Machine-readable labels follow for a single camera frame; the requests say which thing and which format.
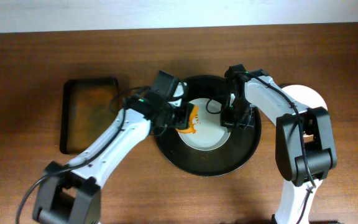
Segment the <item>orange and green sponge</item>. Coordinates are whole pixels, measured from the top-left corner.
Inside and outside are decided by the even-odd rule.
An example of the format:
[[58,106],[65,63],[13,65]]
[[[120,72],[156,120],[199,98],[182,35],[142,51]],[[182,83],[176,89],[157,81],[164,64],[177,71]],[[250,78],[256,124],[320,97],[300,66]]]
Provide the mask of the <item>orange and green sponge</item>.
[[191,111],[188,114],[188,122],[186,125],[185,129],[176,129],[176,131],[178,133],[182,133],[182,134],[194,134],[196,132],[195,129],[195,124],[193,122],[193,120],[197,117],[198,115],[198,106],[196,105],[191,105]]

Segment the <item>grey-white plate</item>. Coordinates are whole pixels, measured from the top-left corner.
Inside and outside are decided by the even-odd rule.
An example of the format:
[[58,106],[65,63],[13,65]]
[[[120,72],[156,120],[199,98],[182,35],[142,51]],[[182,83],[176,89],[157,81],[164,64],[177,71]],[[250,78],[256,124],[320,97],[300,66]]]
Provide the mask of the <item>grey-white plate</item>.
[[230,137],[227,128],[220,125],[220,115],[206,111],[207,98],[197,98],[190,103],[198,107],[198,113],[193,118],[194,133],[178,133],[181,140],[193,149],[212,151],[221,147]]

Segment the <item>cream-white plate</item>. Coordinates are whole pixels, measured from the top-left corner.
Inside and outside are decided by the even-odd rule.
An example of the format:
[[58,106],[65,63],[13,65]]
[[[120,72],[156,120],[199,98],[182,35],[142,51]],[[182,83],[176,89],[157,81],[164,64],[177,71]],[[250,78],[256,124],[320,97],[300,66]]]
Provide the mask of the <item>cream-white plate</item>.
[[314,89],[304,85],[287,85],[282,90],[294,100],[309,106],[310,108],[323,107],[328,109],[323,97]]

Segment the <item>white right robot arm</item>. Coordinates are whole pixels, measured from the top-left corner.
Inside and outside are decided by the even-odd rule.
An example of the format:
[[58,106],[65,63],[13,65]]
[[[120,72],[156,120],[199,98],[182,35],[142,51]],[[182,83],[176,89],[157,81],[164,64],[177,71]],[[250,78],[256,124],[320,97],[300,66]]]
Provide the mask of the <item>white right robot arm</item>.
[[233,65],[224,77],[227,92],[221,126],[229,131],[244,129],[257,108],[276,127],[275,160],[283,190],[272,223],[308,223],[314,195],[337,165],[328,111],[296,101],[262,69],[248,72],[241,64]]

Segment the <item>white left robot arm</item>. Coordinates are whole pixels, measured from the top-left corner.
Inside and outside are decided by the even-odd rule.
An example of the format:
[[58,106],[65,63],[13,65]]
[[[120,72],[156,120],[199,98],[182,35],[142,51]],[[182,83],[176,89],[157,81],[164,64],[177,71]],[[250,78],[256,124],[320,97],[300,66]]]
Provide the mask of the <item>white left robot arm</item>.
[[141,86],[123,99],[116,119],[82,153],[61,165],[52,161],[25,193],[16,213],[36,190],[32,218],[37,223],[99,223],[101,191],[129,151],[150,134],[168,128],[186,130],[196,106],[187,103],[188,84],[159,71],[150,86]]

